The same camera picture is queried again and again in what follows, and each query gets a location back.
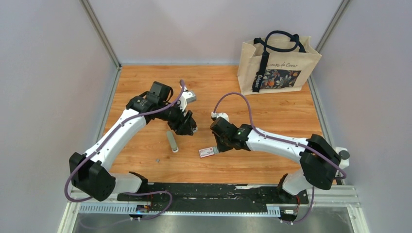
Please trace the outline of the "red white staple box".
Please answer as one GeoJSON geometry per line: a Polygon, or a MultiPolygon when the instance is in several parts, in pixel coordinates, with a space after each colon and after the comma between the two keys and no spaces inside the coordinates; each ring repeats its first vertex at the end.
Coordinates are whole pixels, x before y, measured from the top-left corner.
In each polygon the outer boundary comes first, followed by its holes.
{"type": "Polygon", "coordinates": [[[219,151],[216,146],[199,150],[200,158],[206,158],[206,157],[218,154],[218,153],[219,151]]]}

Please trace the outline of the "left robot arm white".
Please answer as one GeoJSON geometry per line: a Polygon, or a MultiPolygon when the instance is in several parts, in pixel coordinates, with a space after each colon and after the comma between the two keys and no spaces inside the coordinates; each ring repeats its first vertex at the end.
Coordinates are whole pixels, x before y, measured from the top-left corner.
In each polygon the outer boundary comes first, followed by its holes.
{"type": "Polygon", "coordinates": [[[145,91],[129,100],[119,119],[106,134],[84,153],[75,152],[69,158],[70,175],[64,194],[71,202],[90,199],[106,200],[111,194],[130,193],[136,201],[148,197],[144,177],[135,172],[110,173],[119,153],[141,129],[154,119],[167,122],[176,135],[194,135],[197,124],[187,105],[196,101],[193,91],[180,80],[180,92],[172,100],[173,88],[153,82],[145,91]]]}

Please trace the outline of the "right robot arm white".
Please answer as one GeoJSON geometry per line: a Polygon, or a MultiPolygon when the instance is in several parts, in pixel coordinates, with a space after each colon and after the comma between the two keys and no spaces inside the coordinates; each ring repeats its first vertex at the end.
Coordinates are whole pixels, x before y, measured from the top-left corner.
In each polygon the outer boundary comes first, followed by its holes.
{"type": "Polygon", "coordinates": [[[301,191],[316,187],[329,190],[337,171],[349,166],[345,148],[332,148],[317,134],[310,138],[293,138],[254,128],[248,124],[236,127],[223,117],[214,118],[210,129],[218,152],[228,150],[260,151],[287,158],[300,164],[295,173],[286,174],[279,182],[277,197],[290,203],[301,191]]]}

